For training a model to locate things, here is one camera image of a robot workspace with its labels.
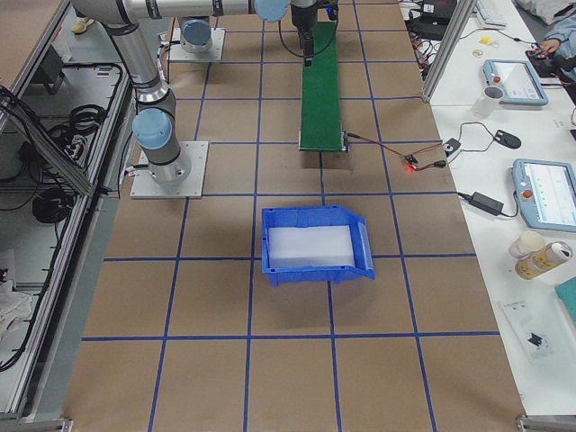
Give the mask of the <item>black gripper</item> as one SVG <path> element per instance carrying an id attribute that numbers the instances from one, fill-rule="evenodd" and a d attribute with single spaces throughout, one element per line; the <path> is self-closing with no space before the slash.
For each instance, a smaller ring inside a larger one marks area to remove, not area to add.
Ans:
<path id="1" fill-rule="evenodd" d="M 292 25 L 298 30 L 301 54 L 304 59 L 314 57 L 313 27 L 318 19 L 317 0 L 291 0 Z"/>

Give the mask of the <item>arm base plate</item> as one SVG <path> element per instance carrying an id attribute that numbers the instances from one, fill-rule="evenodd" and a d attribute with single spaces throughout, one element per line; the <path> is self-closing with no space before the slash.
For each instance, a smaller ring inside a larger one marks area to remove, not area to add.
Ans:
<path id="1" fill-rule="evenodd" d="M 171 38 L 169 61 L 175 63 L 216 63 L 220 62 L 226 31 L 224 28 L 212 28 L 211 37 L 205 44 L 189 43 L 181 37 L 176 28 Z"/>
<path id="2" fill-rule="evenodd" d="M 130 196 L 135 199 L 200 199 L 209 152 L 208 141 L 181 141 L 180 155 L 164 166 L 150 164 L 144 151 L 132 183 Z"/>

